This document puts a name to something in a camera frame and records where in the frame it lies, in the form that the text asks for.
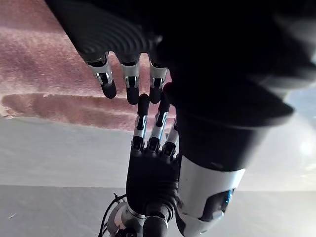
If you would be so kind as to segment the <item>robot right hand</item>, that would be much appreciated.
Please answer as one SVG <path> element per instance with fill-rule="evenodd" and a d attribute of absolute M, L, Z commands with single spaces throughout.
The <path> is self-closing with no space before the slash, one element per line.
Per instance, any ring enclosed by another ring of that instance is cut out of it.
<path fill-rule="evenodd" d="M 145 218 L 141 234 L 144 237 L 164 237 L 168 222 L 176 211 L 180 169 L 176 146 L 179 135 L 177 122 L 174 122 L 165 143 L 161 142 L 170 108 L 168 99 L 163 96 L 150 137 L 145 139 L 149 104 L 147 94 L 139 96 L 126 195 L 129 210 Z"/>

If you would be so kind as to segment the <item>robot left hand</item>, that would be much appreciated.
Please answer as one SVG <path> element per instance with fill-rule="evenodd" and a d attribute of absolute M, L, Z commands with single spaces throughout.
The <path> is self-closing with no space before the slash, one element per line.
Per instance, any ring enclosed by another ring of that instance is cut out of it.
<path fill-rule="evenodd" d="M 150 99 L 145 139 L 161 98 L 179 141 L 176 220 L 196 237 L 220 220 L 250 156 L 293 108 L 285 96 L 314 85 L 313 0 L 49 0 L 47 5 L 103 93 L 116 96 L 109 52 L 127 99 Z"/>

